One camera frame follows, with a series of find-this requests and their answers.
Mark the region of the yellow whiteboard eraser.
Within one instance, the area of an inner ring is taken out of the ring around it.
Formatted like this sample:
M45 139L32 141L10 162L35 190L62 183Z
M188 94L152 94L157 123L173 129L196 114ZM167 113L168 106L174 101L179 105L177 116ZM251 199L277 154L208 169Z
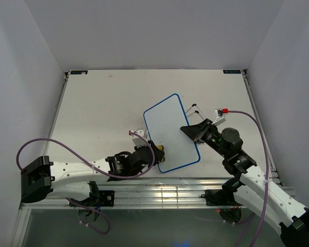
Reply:
M160 163L165 161L165 152L164 152L164 146L163 145L157 145L157 149L160 150Z

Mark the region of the blue framed small whiteboard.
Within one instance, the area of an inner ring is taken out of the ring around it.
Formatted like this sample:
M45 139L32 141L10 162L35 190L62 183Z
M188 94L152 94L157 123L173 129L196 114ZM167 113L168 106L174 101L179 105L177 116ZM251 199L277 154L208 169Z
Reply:
M181 130L189 126L182 101L176 93L166 97L143 113L150 139L164 147L165 161L158 165L161 173L198 163L201 160L197 145Z

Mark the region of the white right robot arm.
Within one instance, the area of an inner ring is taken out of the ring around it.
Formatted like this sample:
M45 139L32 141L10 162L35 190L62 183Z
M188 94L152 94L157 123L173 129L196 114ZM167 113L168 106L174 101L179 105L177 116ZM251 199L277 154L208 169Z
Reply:
M309 208L287 194L243 149L234 128L221 132L208 119L181 127L192 141L207 144L223 157L225 170L233 176L222 186L222 198L249 208L276 232L285 246L309 246Z

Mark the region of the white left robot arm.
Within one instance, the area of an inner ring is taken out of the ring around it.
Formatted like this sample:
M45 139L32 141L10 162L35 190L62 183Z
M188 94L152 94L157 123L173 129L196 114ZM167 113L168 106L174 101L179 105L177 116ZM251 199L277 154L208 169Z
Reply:
M99 201L98 182L135 179L165 161L164 147L149 140L95 161L55 162L44 155L21 168L21 202L36 203L47 197L70 198L86 205Z

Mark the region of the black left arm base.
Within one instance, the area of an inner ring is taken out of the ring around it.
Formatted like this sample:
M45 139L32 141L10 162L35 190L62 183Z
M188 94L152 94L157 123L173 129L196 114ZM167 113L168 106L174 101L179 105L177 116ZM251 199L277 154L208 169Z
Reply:
M75 200L73 202L82 206L89 207L112 207L114 206L115 191L114 190L99 190L98 192L90 192L84 200Z

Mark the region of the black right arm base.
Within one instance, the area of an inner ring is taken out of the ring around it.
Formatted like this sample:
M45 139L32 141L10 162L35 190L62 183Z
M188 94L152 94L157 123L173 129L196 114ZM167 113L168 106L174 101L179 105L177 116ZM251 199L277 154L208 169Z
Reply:
M207 206L237 206L233 192L223 189L208 189L200 196Z

